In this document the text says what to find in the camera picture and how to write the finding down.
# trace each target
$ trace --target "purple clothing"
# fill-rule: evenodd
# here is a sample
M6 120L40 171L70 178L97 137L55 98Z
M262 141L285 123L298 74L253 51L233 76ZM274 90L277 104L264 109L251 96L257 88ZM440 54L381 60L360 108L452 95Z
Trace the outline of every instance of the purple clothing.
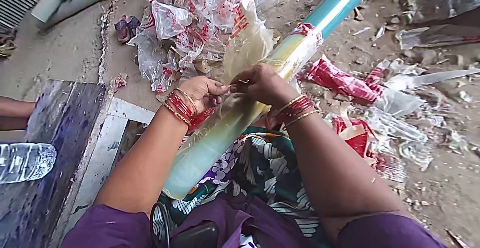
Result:
M295 221L289 221L258 198L219 195L194 208L172 236L212 220L219 227L218 247L237 248L240 232L253 235L263 248L314 247ZM77 222L62 247L153 247L149 220L143 212L126 213L94 206ZM339 248L447 248L418 222L399 215L379 214L349 222L339 233Z

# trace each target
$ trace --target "gold bangle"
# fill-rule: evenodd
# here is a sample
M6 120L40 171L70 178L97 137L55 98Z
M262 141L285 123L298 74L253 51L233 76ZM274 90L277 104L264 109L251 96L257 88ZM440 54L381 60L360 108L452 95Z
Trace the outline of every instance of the gold bangle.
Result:
M313 113L320 113L320 110L313 110L313 111L308 111L306 113L303 113L302 115L298 116L296 119L294 119L293 121L289 122L288 124L285 124L285 128L287 128L290 124L292 124L293 122L297 122L301 119L303 119L304 117L308 116L308 115L311 115Z
M192 100L192 98L183 90L179 89L179 88L174 88L173 90L178 90L180 93L183 94L183 96L185 96L187 98L187 100L191 103L191 105L193 106L193 110L195 111L195 116L198 115L198 108L197 106L195 105L195 103L193 102L194 100Z
M166 104L166 103L164 103L163 105L165 105L165 107L166 107L168 110L170 110L170 111L171 111L172 113L174 113L178 118L180 118L183 122L185 122L185 124L187 124L189 127L191 126L190 122L189 122L186 118L184 118L184 117L182 116L182 114L180 114L180 113L178 113L177 111L173 110L173 108L172 108L170 105Z
M291 100L291 101L288 102L284 107L280 108L280 110L278 110L277 112L280 113L281 111L285 110L285 108L291 106L294 102L300 100L300 99L303 98L303 97L306 97L306 95L305 95L305 94L302 94L302 95L298 96L297 98Z

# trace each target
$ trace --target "metal grate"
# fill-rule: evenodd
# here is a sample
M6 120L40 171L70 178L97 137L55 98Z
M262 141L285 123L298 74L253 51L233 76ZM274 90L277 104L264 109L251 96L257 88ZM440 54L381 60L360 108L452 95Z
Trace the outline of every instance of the metal grate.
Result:
M39 0L0 0L0 32L16 29Z

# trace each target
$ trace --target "red bangle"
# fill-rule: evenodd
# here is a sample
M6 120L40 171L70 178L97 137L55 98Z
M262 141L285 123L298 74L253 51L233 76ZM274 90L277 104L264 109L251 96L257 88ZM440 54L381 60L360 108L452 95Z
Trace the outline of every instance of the red bangle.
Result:
M303 111L312 108L313 106L314 103L312 101L310 101L307 97L302 97L284 110L282 110L277 115L277 119L280 122L285 122L288 118L291 118L292 116L297 116Z
M186 118L190 120L190 122L194 119L194 113L188 108L188 106L185 104L185 102L178 97L177 94L175 94L173 91L170 92L168 96L168 101L174 105L177 110Z

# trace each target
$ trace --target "purple sleeve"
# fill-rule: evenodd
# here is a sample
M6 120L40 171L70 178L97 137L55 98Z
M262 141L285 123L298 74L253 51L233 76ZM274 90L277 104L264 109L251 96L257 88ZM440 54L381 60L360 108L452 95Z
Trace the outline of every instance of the purple sleeve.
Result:
M338 248L448 248L418 222L394 214L351 221L338 235Z
M62 247L152 247L143 212L126 213L105 205L89 208L63 239Z

